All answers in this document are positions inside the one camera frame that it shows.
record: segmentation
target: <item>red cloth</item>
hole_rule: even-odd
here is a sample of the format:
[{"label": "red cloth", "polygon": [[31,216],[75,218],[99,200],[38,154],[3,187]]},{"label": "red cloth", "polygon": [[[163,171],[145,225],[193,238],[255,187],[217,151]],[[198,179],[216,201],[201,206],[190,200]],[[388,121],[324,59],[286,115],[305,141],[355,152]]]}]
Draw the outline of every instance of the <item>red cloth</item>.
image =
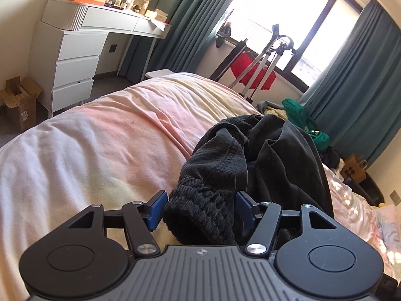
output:
[{"label": "red cloth", "polygon": [[[231,71],[233,72],[235,78],[238,78],[239,75],[252,63],[253,59],[248,55],[247,52],[242,52],[238,58],[235,59],[235,61],[231,64],[230,68]],[[243,77],[239,82],[243,83],[244,85],[246,85],[249,80],[251,80],[252,75],[255,73],[256,68],[259,64],[256,64],[251,71],[249,71],[247,73],[247,75],[245,77]],[[255,81],[253,82],[253,84],[251,85],[251,89],[255,89],[258,84],[260,83],[260,81],[262,80],[263,76],[265,75],[267,70],[267,67],[264,66],[263,69],[261,70],[261,72],[258,74],[258,76],[256,77]],[[276,79],[276,74],[273,71],[269,77],[267,78],[267,80],[263,83],[261,90],[264,89],[270,89],[271,85],[273,84],[274,80]]]}]

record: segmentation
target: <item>white stool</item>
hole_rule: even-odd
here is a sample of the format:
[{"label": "white stool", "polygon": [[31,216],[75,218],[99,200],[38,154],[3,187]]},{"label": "white stool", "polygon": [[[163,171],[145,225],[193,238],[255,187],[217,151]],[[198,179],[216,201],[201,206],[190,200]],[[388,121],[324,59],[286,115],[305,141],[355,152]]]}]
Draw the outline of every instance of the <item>white stool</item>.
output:
[{"label": "white stool", "polygon": [[173,74],[174,72],[168,70],[168,69],[162,69],[162,70],[156,70],[156,71],[150,71],[145,73],[146,78],[157,78],[161,76],[166,76],[168,74]]}]

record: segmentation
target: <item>pastel bedding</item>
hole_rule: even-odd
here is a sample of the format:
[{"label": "pastel bedding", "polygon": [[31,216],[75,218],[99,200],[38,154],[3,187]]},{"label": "pastel bedding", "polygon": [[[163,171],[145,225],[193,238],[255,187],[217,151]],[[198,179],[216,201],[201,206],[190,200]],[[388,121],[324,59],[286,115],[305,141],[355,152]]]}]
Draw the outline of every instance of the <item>pastel bedding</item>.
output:
[{"label": "pastel bedding", "polygon": [[[28,297],[18,262],[29,245],[90,204],[119,209],[170,192],[204,133],[244,114],[258,112],[227,87],[173,74],[74,107],[2,147],[0,300]],[[375,212],[325,170],[336,220],[376,248],[394,276]],[[122,242],[117,232],[109,236]],[[176,243],[163,223],[154,236],[162,249]]]}]

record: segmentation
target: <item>vanity table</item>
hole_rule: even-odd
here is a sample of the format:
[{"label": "vanity table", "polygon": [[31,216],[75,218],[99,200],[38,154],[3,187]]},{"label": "vanity table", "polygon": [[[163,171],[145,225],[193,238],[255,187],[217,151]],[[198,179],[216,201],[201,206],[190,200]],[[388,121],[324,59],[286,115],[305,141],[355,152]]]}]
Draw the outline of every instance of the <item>vanity table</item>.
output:
[{"label": "vanity table", "polygon": [[143,78],[156,40],[164,39],[169,29],[170,25],[131,10],[48,0],[35,27],[28,65],[28,75],[43,88],[38,101],[52,117],[53,112],[89,98],[99,55],[110,32],[132,35],[130,42],[133,35],[154,38]]}]

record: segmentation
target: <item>gray floor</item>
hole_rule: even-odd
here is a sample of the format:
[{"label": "gray floor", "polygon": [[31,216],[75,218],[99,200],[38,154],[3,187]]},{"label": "gray floor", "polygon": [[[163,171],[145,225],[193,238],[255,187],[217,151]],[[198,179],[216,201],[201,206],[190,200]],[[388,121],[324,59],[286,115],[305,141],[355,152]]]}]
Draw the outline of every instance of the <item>gray floor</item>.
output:
[{"label": "gray floor", "polygon": [[[91,97],[85,100],[85,103],[93,101],[101,96],[110,94],[114,91],[119,91],[124,88],[131,86],[131,82],[129,82],[124,77],[112,77],[101,80],[95,80],[93,82]],[[57,115],[62,113],[65,110],[68,110],[78,104],[66,107],[65,109],[61,109],[55,112],[53,115]],[[47,110],[40,104],[36,103],[36,123],[39,124],[47,119],[48,112]],[[18,128],[8,119],[5,113],[0,114],[0,147],[4,146],[11,139],[20,135]]]}]

